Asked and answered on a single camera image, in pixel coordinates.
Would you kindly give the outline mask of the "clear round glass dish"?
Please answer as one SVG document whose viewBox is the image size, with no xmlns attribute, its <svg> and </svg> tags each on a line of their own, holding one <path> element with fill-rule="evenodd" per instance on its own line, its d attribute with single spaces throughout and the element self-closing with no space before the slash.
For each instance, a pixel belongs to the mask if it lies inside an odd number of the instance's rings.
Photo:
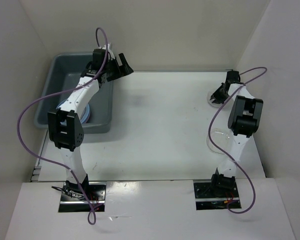
<svg viewBox="0 0 300 240">
<path fill-rule="evenodd" d="M 214 99 L 211 99 L 214 92 L 215 92 L 214 90 L 210 90 L 207 93 L 207 98 L 206 99 L 207 99 L 208 104 L 211 107 L 219 109 L 223 104 L 222 103 L 214 103 Z"/>
</svg>

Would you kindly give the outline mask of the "blue plastic plate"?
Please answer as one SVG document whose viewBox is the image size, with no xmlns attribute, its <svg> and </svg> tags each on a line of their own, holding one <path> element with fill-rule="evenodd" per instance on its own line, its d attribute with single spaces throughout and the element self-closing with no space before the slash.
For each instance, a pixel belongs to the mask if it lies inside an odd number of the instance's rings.
<svg viewBox="0 0 300 240">
<path fill-rule="evenodd" d="M 61 106 L 65 101 L 66 101 L 66 99 L 64 99 L 63 101 L 61 101 L 61 102 L 57 105 L 56 109 L 59 109 L 60 106 Z M 81 117 L 80 117 L 80 123 L 81 123 L 81 124 L 87 123 L 87 121 L 88 121 L 89 118 L 90 118 L 90 114 L 91 114 L 90 106 L 89 106 L 89 104 L 87 104 L 86 107 L 84 108 L 83 112 L 82 112 Z"/>
</svg>

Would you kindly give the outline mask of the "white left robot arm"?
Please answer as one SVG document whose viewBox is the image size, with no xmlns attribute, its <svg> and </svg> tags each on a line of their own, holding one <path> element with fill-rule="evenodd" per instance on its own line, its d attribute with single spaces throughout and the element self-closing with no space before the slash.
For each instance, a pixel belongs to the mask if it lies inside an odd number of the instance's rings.
<svg viewBox="0 0 300 240">
<path fill-rule="evenodd" d="M 88 174 L 83 167 L 80 146 L 84 140 L 81 117 L 92 97 L 107 83 L 133 73 L 126 57 L 115 57 L 105 47 L 92 53 L 92 60 L 80 75 L 75 90 L 56 109 L 47 114 L 49 138 L 61 153 L 66 166 L 65 187 L 67 194 L 84 200 L 90 194 Z"/>
</svg>

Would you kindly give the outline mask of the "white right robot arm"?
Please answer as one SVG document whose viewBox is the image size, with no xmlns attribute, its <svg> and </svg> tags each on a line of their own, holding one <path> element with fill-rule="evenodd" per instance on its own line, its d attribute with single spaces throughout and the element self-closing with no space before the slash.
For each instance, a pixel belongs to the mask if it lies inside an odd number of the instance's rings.
<svg viewBox="0 0 300 240">
<path fill-rule="evenodd" d="M 240 73 L 236 70 L 226 73 L 225 82 L 208 99 L 209 104 L 218 107 L 219 112 L 230 101 L 233 101 L 233 105 L 227 122 L 232 140 L 229 150 L 213 140 L 212 125 L 208 127 L 209 142 L 228 157 L 225 163 L 216 169 L 209 184 L 209 191 L 215 197 L 229 195 L 233 190 L 237 170 L 243 170 L 240 157 L 248 140 L 259 128 L 264 104 L 263 100 L 248 92 L 246 84 L 241 82 Z"/>
</svg>

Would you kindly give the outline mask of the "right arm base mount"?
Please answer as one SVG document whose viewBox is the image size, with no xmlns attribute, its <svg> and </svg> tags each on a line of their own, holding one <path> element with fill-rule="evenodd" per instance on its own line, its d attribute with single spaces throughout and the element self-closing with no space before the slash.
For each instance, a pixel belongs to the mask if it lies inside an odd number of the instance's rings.
<svg viewBox="0 0 300 240">
<path fill-rule="evenodd" d="M 203 210 L 223 210 L 227 209 L 229 204 L 230 209 L 241 209 L 241 202 L 237 185 L 234 184 L 232 190 L 215 194 L 211 190 L 210 181 L 194 181 L 194 196 L 195 206 L 197 211 Z"/>
</svg>

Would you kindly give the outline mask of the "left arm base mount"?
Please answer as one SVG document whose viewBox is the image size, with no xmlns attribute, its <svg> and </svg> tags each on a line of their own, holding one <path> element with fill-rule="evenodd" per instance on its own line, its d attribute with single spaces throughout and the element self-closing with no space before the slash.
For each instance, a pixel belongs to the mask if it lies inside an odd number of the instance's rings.
<svg viewBox="0 0 300 240">
<path fill-rule="evenodd" d="M 52 186 L 52 189 L 60 192 L 59 213 L 81 213 L 91 210 L 87 200 L 82 193 L 76 191 L 66 192 L 66 183 L 62 187 Z M 87 197 L 95 212 L 105 211 L 106 182 L 89 182 Z"/>
</svg>

